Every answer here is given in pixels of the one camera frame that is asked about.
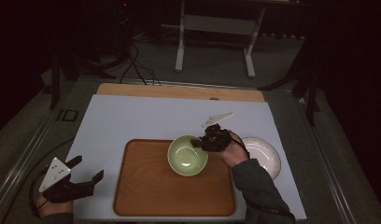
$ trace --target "white paper sheet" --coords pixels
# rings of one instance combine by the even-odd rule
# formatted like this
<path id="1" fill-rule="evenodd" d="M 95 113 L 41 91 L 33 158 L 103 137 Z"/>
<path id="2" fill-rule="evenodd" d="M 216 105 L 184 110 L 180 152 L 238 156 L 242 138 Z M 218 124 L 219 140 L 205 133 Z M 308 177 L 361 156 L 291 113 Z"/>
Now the white paper sheet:
<path id="1" fill-rule="evenodd" d="M 100 170 L 104 178 L 94 195 L 76 200 L 75 216 L 92 220 L 236 220 L 244 217 L 245 202 L 236 191 L 236 211 L 231 217 L 118 217 L 112 207 L 125 145 L 132 139 L 168 139 L 181 135 L 204 135 L 210 115 L 233 112 L 219 123 L 240 137 L 256 136 L 269 142 L 281 159 L 275 185 L 297 219 L 306 215 L 275 122 L 267 103 L 209 101 L 94 95 L 67 159 L 78 155 L 83 162 L 73 169 L 72 181 L 89 181 Z"/>

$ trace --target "ceramic bowl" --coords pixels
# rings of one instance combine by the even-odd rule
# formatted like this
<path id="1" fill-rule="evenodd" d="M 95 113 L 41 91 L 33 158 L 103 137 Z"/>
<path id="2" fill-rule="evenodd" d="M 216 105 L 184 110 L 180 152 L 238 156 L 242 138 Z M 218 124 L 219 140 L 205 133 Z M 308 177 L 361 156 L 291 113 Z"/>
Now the ceramic bowl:
<path id="1" fill-rule="evenodd" d="M 168 163 L 179 175 L 197 175 L 207 164 L 208 153 L 200 147 L 193 147 L 191 140 L 200 139 L 192 135 L 180 136 L 168 148 Z"/>

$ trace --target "black cable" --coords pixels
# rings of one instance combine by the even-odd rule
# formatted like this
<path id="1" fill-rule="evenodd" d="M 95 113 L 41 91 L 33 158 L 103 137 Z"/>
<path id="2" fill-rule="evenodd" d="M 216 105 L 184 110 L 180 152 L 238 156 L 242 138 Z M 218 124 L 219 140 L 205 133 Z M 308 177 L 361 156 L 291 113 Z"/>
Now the black cable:
<path id="1" fill-rule="evenodd" d="M 130 61 L 132 61 L 132 62 L 130 63 L 130 65 L 126 68 L 126 70 L 125 70 L 125 71 L 123 72 L 123 74 L 121 75 L 119 83 L 122 82 L 123 78 L 126 76 L 127 72 L 128 72 L 129 69 L 133 66 L 134 61 L 135 61 L 135 60 L 137 59 L 137 57 L 138 57 L 138 47 L 135 47 L 135 50 L 136 50 L 136 52 L 135 52 L 134 60 L 130 60 Z"/>
<path id="2" fill-rule="evenodd" d="M 150 68 L 146 68 L 143 64 L 141 64 L 141 63 L 140 63 L 139 61 L 137 61 L 137 60 L 134 60 L 134 65 L 135 65 L 135 66 L 138 66 L 138 67 L 144 69 L 146 72 L 148 72 L 148 73 L 151 75 L 151 77 L 152 77 L 152 83 L 153 83 L 153 84 L 155 84 L 155 80 L 156 80 L 156 81 L 159 83 L 160 86 L 162 85 L 161 82 L 159 81 L 159 79 L 155 76 L 155 73 L 153 72 L 152 69 L 150 69 Z"/>
<path id="3" fill-rule="evenodd" d="M 66 141 L 64 141 L 64 142 L 62 142 L 62 143 L 61 143 L 60 145 L 58 145 L 57 147 L 52 148 L 51 150 L 49 150 L 44 156 L 42 156 L 42 158 L 40 158 L 40 159 L 34 164 L 34 166 L 30 169 L 30 171 L 27 173 L 27 175 L 22 179 L 22 181 L 21 181 L 19 187 L 17 188 L 17 190 L 16 190 L 16 192 L 15 192 L 15 195 L 13 196 L 13 198 L 12 198 L 12 200 L 11 200 L 11 202 L 10 202 L 10 205 L 9 205 L 8 208 L 7 208 L 7 212 L 5 213 L 4 218 L 2 219 L 2 222 L 1 222 L 2 224 L 5 224 L 5 223 L 6 223 L 6 221 L 7 221 L 7 217 L 8 217 L 8 215 L 9 215 L 9 212 L 10 212 L 11 208 L 13 207 L 13 204 L 15 203 L 17 197 L 19 196 L 19 193 L 20 193 L 20 191 L 21 191 L 21 188 L 24 186 L 25 181 L 27 181 L 28 177 L 29 177 L 30 174 L 33 172 L 33 170 L 36 168 L 36 166 L 38 166 L 40 162 L 42 162 L 44 159 L 46 159 L 50 153 L 52 153 L 53 151 L 57 150 L 58 148 L 64 146 L 65 144 L 67 144 L 67 143 L 73 141 L 74 139 L 75 139 L 75 137 L 72 137 L 72 138 L 70 138 L 70 139 L 68 139 L 68 140 L 66 140 Z"/>
<path id="4" fill-rule="evenodd" d="M 43 205 L 45 205 L 49 200 L 45 200 L 41 205 L 39 205 L 36 209 L 39 210 Z"/>

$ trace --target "dark floor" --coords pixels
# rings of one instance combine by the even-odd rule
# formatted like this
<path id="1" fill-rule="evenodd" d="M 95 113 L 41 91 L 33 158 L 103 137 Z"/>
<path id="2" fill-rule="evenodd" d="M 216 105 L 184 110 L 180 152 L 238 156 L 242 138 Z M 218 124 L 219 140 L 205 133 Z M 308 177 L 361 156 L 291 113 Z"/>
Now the dark floor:
<path id="1" fill-rule="evenodd" d="M 146 36 L 141 35 L 139 38 L 144 41 L 138 39 L 134 42 L 139 50 L 137 60 L 152 69 L 163 85 L 211 85 L 253 90 L 286 75 L 303 43 L 292 38 L 277 40 L 268 36 L 260 37 L 252 54 L 257 77 L 249 79 L 239 48 L 206 48 L 197 43 L 189 44 L 185 48 L 184 70 L 177 73 L 174 70 L 176 42 L 173 38 L 159 43 L 147 41 Z M 98 86 L 104 82 L 119 82 L 127 66 L 125 64 L 107 71 L 116 79 L 102 79 L 81 70 L 77 82 L 63 80 L 62 100 L 55 110 L 49 110 L 49 95 L 39 93 L 0 132 L 0 200 L 3 201 L 0 207 L 8 205 L 7 201 L 14 192 L 12 188 L 19 184 L 18 179 L 11 177 L 23 174 L 42 153 L 74 137 Z M 145 69 L 140 69 L 140 72 L 145 79 L 151 80 Z M 141 81 L 132 68 L 123 83 L 139 84 Z M 293 83 L 289 83 L 263 94 L 272 109 L 308 217 L 299 223 L 381 223 L 381 206 L 324 92 L 317 93 L 319 111 L 315 113 L 316 127 L 311 127 L 304 115 L 304 103 L 289 93 L 292 87 Z M 61 109 L 78 111 L 78 119 L 74 122 L 57 121 Z M 55 151 L 54 156 L 65 158 L 70 145 L 66 144 Z M 33 153 L 24 163 L 26 156 L 22 153 L 27 151 Z M 27 206 L 28 187 L 29 180 L 20 191 L 7 223 L 36 222 Z M 5 209 L 0 209 L 0 218 L 4 212 Z"/>

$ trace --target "wire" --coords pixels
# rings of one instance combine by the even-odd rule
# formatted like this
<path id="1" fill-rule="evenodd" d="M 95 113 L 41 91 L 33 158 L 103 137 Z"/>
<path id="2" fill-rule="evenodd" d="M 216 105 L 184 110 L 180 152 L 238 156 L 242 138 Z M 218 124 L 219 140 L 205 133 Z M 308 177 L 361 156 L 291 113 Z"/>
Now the wire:
<path id="1" fill-rule="evenodd" d="M 48 201 L 49 201 L 49 200 L 44 201 L 44 202 L 43 202 L 41 205 L 39 205 L 39 207 L 37 207 L 36 209 L 37 209 L 37 210 L 41 209 L 41 207 L 42 207 L 43 205 L 45 205 Z"/>
<path id="2" fill-rule="evenodd" d="M 126 76 L 126 74 L 127 74 L 127 72 L 129 71 L 129 69 L 133 66 L 134 61 L 135 61 L 135 60 L 137 59 L 137 57 L 138 57 L 138 48 L 135 47 L 135 50 L 136 50 L 136 52 L 135 52 L 134 60 L 130 60 L 130 61 L 132 61 L 132 62 L 130 63 L 130 65 L 126 68 L 126 70 L 125 70 L 125 71 L 123 72 L 123 74 L 121 75 L 120 80 L 119 80 L 119 83 L 121 83 L 121 81 L 122 81 L 123 78 Z"/>
<path id="3" fill-rule="evenodd" d="M 141 78 L 141 80 L 144 82 L 145 85 L 148 85 L 148 83 L 145 81 L 145 79 L 141 75 L 139 68 L 144 69 L 146 72 L 148 72 L 151 75 L 151 77 L 152 77 L 152 84 L 153 85 L 155 84 L 155 80 L 159 83 L 159 85 L 162 85 L 161 82 L 159 81 L 159 79 L 155 76 L 155 73 L 153 72 L 153 70 L 150 69 L 150 68 L 146 68 L 143 64 L 141 64 L 137 60 L 138 54 L 139 54 L 138 47 L 135 44 L 133 44 L 133 43 L 131 43 L 130 45 L 133 46 L 135 48 L 135 50 L 136 50 L 135 56 L 133 57 L 133 56 L 129 55 L 130 63 L 129 63 L 129 66 L 126 68 L 126 70 L 121 75 L 121 77 L 120 77 L 120 83 L 123 81 L 124 77 L 126 76 L 127 72 L 130 70 L 130 68 L 133 67 L 135 72 Z"/>
<path id="4" fill-rule="evenodd" d="M 20 191 L 21 191 L 21 188 L 24 186 L 25 181 L 28 179 L 28 177 L 29 177 L 30 174 L 33 172 L 33 170 L 36 168 L 36 166 L 38 166 L 40 162 L 42 162 L 44 159 L 46 159 L 50 153 L 52 153 L 53 151 L 57 150 L 58 148 L 64 146 L 65 144 L 67 144 L 67 143 L 73 141 L 74 139 L 75 139 L 75 137 L 72 137 L 72 138 L 70 138 L 70 139 L 68 139 L 68 140 L 66 140 L 66 141 L 64 141 L 64 142 L 62 142 L 60 145 L 58 145 L 58 146 L 52 148 L 51 150 L 49 150 L 45 155 L 43 155 L 43 156 L 42 156 L 42 157 L 41 157 L 41 158 L 34 164 L 34 166 L 30 169 L 30 171 L 27 173 L 27 175 L 22 179 L 22 181 L 21 181 L 19 187 L 17 188 L 17 190 L 16 190 L 16 192 L 15 192 L 15 195 L 13 196 L 13 198 L 12 198 L 12 200 L 11 200 L 11 202 L 10 202 L 10 205 L 9 205 L 8 208 L 7 208 L 7 212 L 5 213 L 4 218 L 2 219 L 2 222 L 1 222 L 2 224 L 5 224 L 5 223 L 6 223 L 6 221 L 7 221 L 7 217 L 8 217 L 8 215 L 9 215 L 9 213 L 10 213 L 10 210 L 11 210 L 12 207 L 13 207 L 13 204 L 15 203 L 17 197 L 19 196 L 19 193 L 20 193 Z"/>

